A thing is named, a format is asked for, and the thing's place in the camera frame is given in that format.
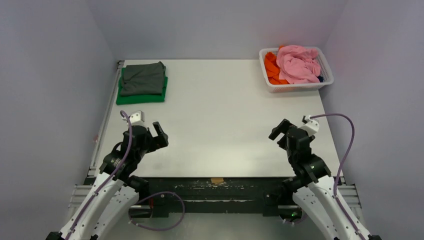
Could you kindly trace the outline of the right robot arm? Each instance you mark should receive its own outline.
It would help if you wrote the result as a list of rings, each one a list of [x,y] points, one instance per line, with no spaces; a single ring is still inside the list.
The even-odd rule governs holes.
[[[301,126],[284,119],[269,135],[281,139],[278,146],[286,151],[295,176],[283,181],[280,196],[295,203],[328,240],[379,240],[371,234],[350,209],[338,190],[339,177],[333,177],[322,158],[312,152],[311,142],[320,128],[317,120],[305,116]]]

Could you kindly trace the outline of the pink t shirt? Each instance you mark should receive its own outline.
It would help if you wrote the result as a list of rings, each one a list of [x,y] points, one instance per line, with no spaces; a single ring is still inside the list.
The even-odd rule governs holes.
[[[278,50],[276,64],[279,78],[291,85],[318,84],[321,66],[317,60],[319,51],[300,45],[287,45]]]

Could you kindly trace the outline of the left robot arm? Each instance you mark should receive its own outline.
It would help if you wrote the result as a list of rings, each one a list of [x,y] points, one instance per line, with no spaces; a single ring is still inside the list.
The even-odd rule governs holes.
[[[107,154],[91,190],[70,220],[48,240],[100,240],[116,221],[135,204],[151,198],[149,182],[133,175],[145,154],[169,145],[159,122],[153,122],[156,136],[143,120],[130,120],[123,140]]]

